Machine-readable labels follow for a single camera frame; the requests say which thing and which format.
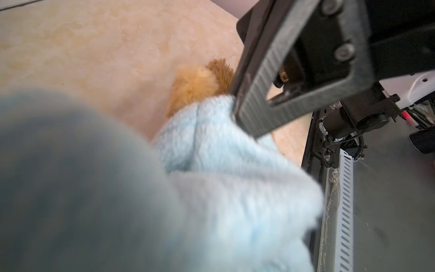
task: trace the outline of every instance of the dark gray surface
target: dark gray surface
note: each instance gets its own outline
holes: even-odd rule
[[[413,148],[401,118],[364,134],[354,164],[354,271],[434,271],[434,154]]]

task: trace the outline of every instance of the bolt head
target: bolt head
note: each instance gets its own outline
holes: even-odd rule
[[[435,124],[435,120],[432,119],[430,116],[426,116],[426,120],[431,124]]]
[[[345,62],[353,58],[355,47],[353,44],[345,43],[334,51],[334,58],[340,62]]]
[[[340,10],[344,0],[324,0],[322,3],[322,13],[330,16]]]

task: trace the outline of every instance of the fur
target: fur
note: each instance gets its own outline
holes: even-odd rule
[[[171,118],[182,108],[205,98],[227,94],[234,77],[225,59],[211,60],[207,66],[181,67],[175,76],[166,116]]]

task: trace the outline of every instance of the screw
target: screw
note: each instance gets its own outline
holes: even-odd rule
[[[344,0],[324,0],[322,3],[322,13],[324,15],[335,14],[343,5]]]
[[[279,77],[281,78],[282,82],[287,82],[288,81],[288,76],[287,76],[287,73],[284,70],[284,67],[281,67],[279,69]]]
[[[430,118],[430,116],[426,116],[426,120],[431,124],[435,124],[435,120]]]
[[[343,44],[334,51],[334,57],[340,62],[348,61],[355,55],[355,47],[353,44]]]

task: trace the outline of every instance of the black metal bracket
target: black metal bracket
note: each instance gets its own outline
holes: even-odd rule
[[[235,94],[234,119],[248,134],[258,138],[308,112],[370,88],[374,75],[368,37],[357,0],[347,0],[337,17],[343,43],[354,51],[345,78],[328,82],[279,104],[267,99],[280,66],[294,46],[319,0],[261,0],[251,12],[245,49],[230,92]]]

